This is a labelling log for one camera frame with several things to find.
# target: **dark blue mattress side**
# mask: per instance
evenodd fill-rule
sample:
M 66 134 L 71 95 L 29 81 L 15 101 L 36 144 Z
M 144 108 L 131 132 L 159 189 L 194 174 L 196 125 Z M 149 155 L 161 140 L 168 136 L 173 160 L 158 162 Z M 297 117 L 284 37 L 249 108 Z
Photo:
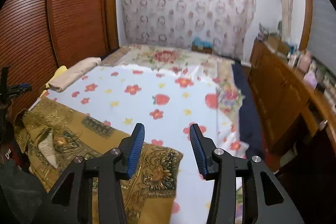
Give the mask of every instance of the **dark blue mattress side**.
M 250 145 L 246 151 L 246 157 L 249 159 L 254 155 L 258 155 L 262 159 L 265 159 L 262 146 L 260 118 L 246 75 L 241 64 L 238 62 L 235 62 L 232 66 L 232 70 L 235 84 L 245 96 L 243 105 L 239 109 L 239 132 L 240 140 Z

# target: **pink bottle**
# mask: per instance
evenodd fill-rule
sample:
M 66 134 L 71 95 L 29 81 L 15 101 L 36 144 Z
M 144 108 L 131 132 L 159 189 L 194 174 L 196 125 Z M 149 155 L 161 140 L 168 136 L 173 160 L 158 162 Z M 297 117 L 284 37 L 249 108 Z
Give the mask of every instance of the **pink bottle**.
M 309 70 L 310 64 L 311 64 L 311 53 L 306 52 L 306 54 L 301 57 L 301 61 L 299 64 L 299 70 L 301 70 L 303 73 L 307 73 Z

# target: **louvered wardrobe door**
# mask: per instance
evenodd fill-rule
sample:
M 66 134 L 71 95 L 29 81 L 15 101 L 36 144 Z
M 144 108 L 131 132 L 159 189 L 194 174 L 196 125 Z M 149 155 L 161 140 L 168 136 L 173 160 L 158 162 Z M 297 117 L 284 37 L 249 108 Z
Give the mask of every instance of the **louvered wardrobe door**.
M 47 0 L 47 10 L 60 65 L 107 53 L 104 0 Z
M 6 0 L 0 10 L 0 68 L 10 65 L 8 84 L 33 90 L 14 99 L 12 118 L 29 108 L 57 69 L 45 0 Z

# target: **patterned fabric wall covering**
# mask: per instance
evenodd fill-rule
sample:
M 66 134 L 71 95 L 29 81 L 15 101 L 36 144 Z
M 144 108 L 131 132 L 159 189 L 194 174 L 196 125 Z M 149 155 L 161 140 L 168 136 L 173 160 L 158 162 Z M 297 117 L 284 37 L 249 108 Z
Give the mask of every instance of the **patterned fabric wall covering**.
M 242 58 L 256 0 L 122 0 L 128 43 L 191 48 L 197 36 Z

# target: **silver bolt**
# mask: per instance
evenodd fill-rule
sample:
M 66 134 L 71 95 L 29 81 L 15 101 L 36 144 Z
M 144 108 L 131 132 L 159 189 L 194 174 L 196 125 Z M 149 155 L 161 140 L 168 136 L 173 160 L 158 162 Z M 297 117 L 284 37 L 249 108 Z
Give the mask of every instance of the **silver bolt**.
M 214 150 L 214 152 L 215 152 L 216 155 L 223 155 L 224 154 L 224 150 L 221 149 L 221 148 L 216 148 Z
M 254 162 L 261 162 L 261 158 L 259 157 L 259 156 L 253 156 L 252 157 L 252 160 L 254 161 Z
M 118 155 L 120 153 L 120 149 L 119 148 L 113 148 L 111 149 L 111 154 L 112 155 Z
M 76 156 L 74 159 L 73 159 L 73 161 L 75 162 L 75 163 L 80 163 L 80 162 L 82 162 L 83 161 L 83 157 L 82 156 Z

